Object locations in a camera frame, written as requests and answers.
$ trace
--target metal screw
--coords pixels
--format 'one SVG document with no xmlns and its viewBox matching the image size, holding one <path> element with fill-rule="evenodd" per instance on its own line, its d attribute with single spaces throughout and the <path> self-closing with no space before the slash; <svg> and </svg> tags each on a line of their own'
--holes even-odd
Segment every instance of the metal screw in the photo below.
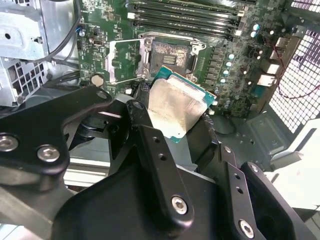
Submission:
<svg viewBox="0 0 320 240">
<path fill-rule="evenodd" d="M 253 239 L 255 236 L 254 230 L 252 227 L 247 223 L 245 220 L 240 220 L 239 221 L 239 226 L 242 230 L 242 232 L 249 238 Z"/>
<path fill-rule="evenodd" d="M 256 173 L 259 172 L 258 168 L 255 165 L 251 164 L 251 168 L 253 169 L 253 171 L 255 171 Z"/>
<path fill-rule="evenodd" d="M 174 196 L 171 200 L 172 206 L 174 208 L 174 210 L 181 215 L 184 215 L 187 213 L 188 210 L 188 206 L 186 204 L 186 202 L 178 196 Z"/>
<path fill-rule="evenodd" d="M 18 140 L 13 136 L 0 136 L 0 152 L 10 152 L 15 150 L 19 145 Z"/>
<path fill-rule="evenodd" d="M 143 69 L 143 74 L 144 74 L 144 75 L 147 75 L 148 73 L 149 73 L 149 71 L 148 71 L 147 68 Z"/>
<path fill-rule="evenodd" d="M 225 150 L 227 153 L 229 153 L 229 154 L 231 153 L 231 149 L 230 149 L 229 147 L 224 146 L 223 148 L 224 148 L 224 150 Z"/>
<path fill-rule="evenodd" d="M 86 35 L 85 31 L 83 31 L 83 30 L 79 31 L 79 36 L 80 37 L 84 37 L 85 35 Z"/>
<path fill-rule="evenodd" d="M 52 163 L 60 157 L 60 152 L 53 146 L 40 147 L 37 156 L 42 161 Z"/>
</svg>

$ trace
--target perforated metal panel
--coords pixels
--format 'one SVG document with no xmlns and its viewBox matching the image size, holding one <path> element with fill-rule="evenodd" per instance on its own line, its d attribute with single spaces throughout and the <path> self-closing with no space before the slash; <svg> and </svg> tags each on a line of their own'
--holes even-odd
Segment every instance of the perforated metal panel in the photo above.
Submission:
<svg viewBox="0 0 320 240">
<path fill-rule="evenodd" d="M 280 80 L 281 94 L 276 90 L 269 102 L 292 133 L 319 114 L 319 84 L 320 34 L 308 30 Z"/>
<path fill-rule="evenodd" d="M 320 13 L 320 0 L 293 0 L 291 7 Z"/>
<path fill-rule="evenodd" d="M 22 104 L 47 81 L 47 63 L 0 57 L 0 106 Z"/>
</svg>

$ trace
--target cpu processor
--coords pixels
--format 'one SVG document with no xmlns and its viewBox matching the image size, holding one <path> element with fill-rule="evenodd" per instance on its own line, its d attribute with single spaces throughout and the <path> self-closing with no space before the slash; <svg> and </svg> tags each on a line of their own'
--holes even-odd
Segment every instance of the cpu processor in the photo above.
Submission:
<svg viewBox="0 0 320 240">
<path fill-rule="evenodd" d="M 148 113 L 153 127 L 178 143 L 215 99 L 215 95 L 163 66 L 151 85 Z"/>
<path fill-rule="evenodd" d="M 177 74 L 185 75 L 190 53 L 191 46 L 153 41 L 149 72 L 156 75 L 162 66 L 166 66 Z"/>
</svg>

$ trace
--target metal frame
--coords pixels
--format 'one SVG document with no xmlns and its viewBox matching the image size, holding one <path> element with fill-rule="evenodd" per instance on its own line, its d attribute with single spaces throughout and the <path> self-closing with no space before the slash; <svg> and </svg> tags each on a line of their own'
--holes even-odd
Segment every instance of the metal frame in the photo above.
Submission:
<svg viewBox="0 0 320 240">
<path fill-rule="evenodd" d="M 28 125 L 20 126 L 20 119 Z M 266 196 L 261 210 L 275 210 L 268 214 L 273 226 L 289 227 L 281 239 L 315 239 L 261 169 L 252 163 L 237 168 L 206 115 L 187 138 L 200 143 L 203 151 L 190 149 L 191 159 L 215 183 L 176 167 L 141 102 L 112 101 L 93 86 L 0 119 L 0 133 L 0 219 L 44 239 L 119 239 L 125 233 L 131 239 L 265 240 L 255 206 Z M 69 150 L 95 137 L 110 139 L 109 176 L 73 195 L 61 181 Z"/>
</svg>

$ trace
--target motherboard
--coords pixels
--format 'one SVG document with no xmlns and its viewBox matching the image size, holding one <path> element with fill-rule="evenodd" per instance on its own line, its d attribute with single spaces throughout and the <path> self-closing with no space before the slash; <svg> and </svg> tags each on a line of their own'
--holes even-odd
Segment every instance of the motherboard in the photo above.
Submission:
<svg viewBox="0 0 320 240">
<path fill-rule="evenodd" d="M 82 0 L 77 39 L 81 82 L 112 96 L 131 95 L 139 82 L 151 83 L 166 66 L 216 95 L 215 114 L 246 118 L 272 82 L 268 43 L 285 35 L 283 4 Z"/>
</svg>

